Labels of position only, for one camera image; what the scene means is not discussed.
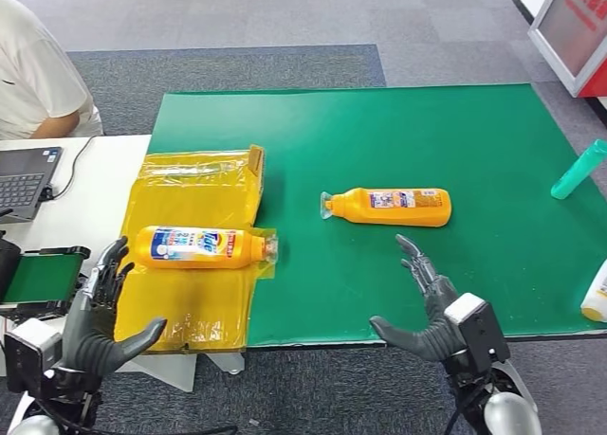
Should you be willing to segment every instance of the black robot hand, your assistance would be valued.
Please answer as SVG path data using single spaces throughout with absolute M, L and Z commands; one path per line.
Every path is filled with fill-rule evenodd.
M 411 240 L 399 234 L 396 241 L 410 257 L 410 261 L 402 260 L 401 263 L 409 269 L 420 287 L 428 316 L 428 327 L 417 333 L 405 331 L 383 317 L 374 316 L 369 320 L 373 329 L 390 345 L 427 361 L 443 361 L 464 349 L 460 332 L 444 315 L 445 309 L 458 297 L 455 288 L 448 278 L 436 275 L 433 263 Z
M 154 318 L 139 334 L 115 341 L 118 301 L 127 274 L 134 268 L 133 263 L 128 263 L 118 272 L 127 253 L 126 237 L 109 245 L 93 268 L 87 283 L 75 293 L 63 332 L 62 366 L 104 376 L 160 338 L 167 324 L 165 318 Z

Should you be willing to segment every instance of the sign board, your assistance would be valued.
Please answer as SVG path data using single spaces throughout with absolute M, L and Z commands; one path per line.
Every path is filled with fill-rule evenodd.
M 607 0 L 546 0 L 529 36 L 572 95 L 584 96 L 589 83 L 590 96 L 607 95 L 607 83 L 597 84 L 607 82 L 607 66 L 599 73 L 607 56 Z

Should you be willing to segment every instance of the person's arm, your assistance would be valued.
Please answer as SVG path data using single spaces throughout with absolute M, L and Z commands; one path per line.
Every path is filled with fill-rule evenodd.
M 88 92 L 57 42 L 43 39 L 25 45 L 17 66 L 48 113 L 31 138 L 69 136 L 78 126 L 79 110 Z
M 46 118 L 30 138 L 63 138 L 74 131 L 80 122 L 78 111 L 60 118 Z

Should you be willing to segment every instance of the laptop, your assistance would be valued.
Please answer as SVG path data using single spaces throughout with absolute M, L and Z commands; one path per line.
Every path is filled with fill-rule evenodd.
M 0 151 L 0 224 L 30 222 L 40 207 L 40 193 L 49 185 L 62 148 L 48 147 Z

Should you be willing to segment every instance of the tide logo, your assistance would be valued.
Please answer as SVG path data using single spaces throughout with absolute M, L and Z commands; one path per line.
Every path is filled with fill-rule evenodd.
M 199 248 L 207 253 L 215 254 L 221 245 L 222 236 L 217 231 L 206 231 L 199 236 L 197 243 Z

